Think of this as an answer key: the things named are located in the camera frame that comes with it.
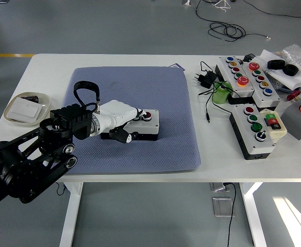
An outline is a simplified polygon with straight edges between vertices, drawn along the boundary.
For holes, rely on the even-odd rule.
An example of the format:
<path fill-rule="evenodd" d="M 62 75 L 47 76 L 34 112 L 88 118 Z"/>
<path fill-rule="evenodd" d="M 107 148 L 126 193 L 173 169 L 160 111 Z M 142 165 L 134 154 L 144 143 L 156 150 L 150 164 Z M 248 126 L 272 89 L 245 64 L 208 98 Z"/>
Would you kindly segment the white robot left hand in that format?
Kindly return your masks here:
<path fill-rule="evenodd" d="M 140 119 L 150 121 L 152 115 L 143 109 L 112 100 L 92 114 L 91 134 L 99 135 L 107 130 L 112 139 L 124 144 L 129 143 L 138 136 L 138 132 L 128 133 L 124 127 L 130 121 Z"/>

